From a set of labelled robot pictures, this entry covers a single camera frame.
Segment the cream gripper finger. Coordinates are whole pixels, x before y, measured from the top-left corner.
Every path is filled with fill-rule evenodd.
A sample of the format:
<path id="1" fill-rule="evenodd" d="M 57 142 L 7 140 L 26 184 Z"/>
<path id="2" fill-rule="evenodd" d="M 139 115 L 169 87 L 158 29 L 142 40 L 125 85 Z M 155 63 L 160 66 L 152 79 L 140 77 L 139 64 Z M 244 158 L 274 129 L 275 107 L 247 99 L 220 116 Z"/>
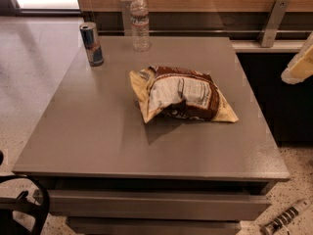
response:
<path id="1" fill-rule="evenodd" d="M 291 59 L 281 74 L 287 84 L 297 84 L 313 75 L 313 32 L 304 42 L 301 50 Z"/>

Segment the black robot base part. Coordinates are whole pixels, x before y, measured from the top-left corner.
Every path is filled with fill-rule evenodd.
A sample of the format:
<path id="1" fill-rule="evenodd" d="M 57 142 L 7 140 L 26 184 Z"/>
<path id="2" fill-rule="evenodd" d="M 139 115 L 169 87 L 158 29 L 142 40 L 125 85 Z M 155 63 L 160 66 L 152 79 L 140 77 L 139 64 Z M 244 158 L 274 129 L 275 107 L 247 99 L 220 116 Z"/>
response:
<path id="1" fill-rule="evenodd" d="M 41 235 L 50 208 L 48 191 L 38 180 L 28 176 L 5 175 L 0 177 L 0 183 L 13 179 L 28 179 L 42 194 L 42 204 L 36 205 L 26 199 L 27 191 L 21 191 L 16 198 L 0 198 L 0 235 Z M 31 230 L 26 229 L 13 218 L 13 212 L 22 212 L 34 218 Z"/>

